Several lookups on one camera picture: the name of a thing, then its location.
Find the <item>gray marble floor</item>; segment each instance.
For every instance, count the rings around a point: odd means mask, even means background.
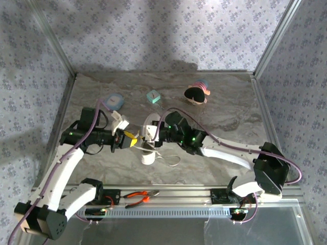
[[[194,106],[183,93],[198,78],[209,81],[211,95],[207,97],[207,104]],[[161,100],[156,104],[149,103],[146,98],[152,89],[161,94]],[[142,125],[149,113],[161,114],[164,108],[176,106],[196,116],[221,138],[248,144],[266,141],[249,75],[214,72],[111,73],[92,77],[78,74],[62,128],[78,120],[83,107],[94,107],[98,98],[105,99],[111,93],[120,93],[124,97],[125,103],[119,113],[133,124],[127,128],[132,132],[137,132],[137,125]],[[191,156],[173,143],[165,144],[160,153],[178,155],[180,164],[170,167],[169,164],[178,162],[176,157],[171,157],[156,159],[152,165],[146,166],[141,164],[140,150],[136,148],[117,150],[113,154],[109,147],[104,147],[95,156],[84,156],[69,183],[79,183],[89,177],[104,184],[226,185],[231,177],[246,173],[245,169],[224,160]]]

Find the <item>plush toy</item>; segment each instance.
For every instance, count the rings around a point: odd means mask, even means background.
[[[201,105],[207,103],[206,95],[210,95],[210,90],[207,90],[208,81],[204,79],[198,79],[193,85],[189,85],[189,88],[185,91],[184,96],[193,105]]]

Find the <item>patterned wallpaper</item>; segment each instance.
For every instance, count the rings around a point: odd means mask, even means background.
[[[24,1],[0,1],[0,244],[49,151],[68,76]]]
[[[282,150],[303,170],[301,186],[327,244],[327,2],[303,0],[260,77]]]
[[[254,70],[289,0],[39,1],[78,72]]]

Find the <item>yellow object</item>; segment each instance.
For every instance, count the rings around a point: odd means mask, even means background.
[[[124,131],[124,134],[131,139],[131,145],[130,147],[134,146],[137,143],[137,138],[134,137],[134,135],[128,131]]]

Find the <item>red-handled pliers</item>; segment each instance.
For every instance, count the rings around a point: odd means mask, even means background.
[[[155,197],[156,195],[159,195],[160,191],[158,190],[153,190],[153,191],[137,191],[137,192],[132,192],[132,193],[129,193],[125,196],[123,196],[123,198],[131,198],[131,197],[134,197],[136,195],[145,195],[146,197],[142,198],[141,201],[138,201],[137,203],[132,203],[132,204],[129,204],[127,205],[125,208],[133,208],[139,204],[142,204],[142,203],[147,203],[149,200],[150,200],[150,197]]]

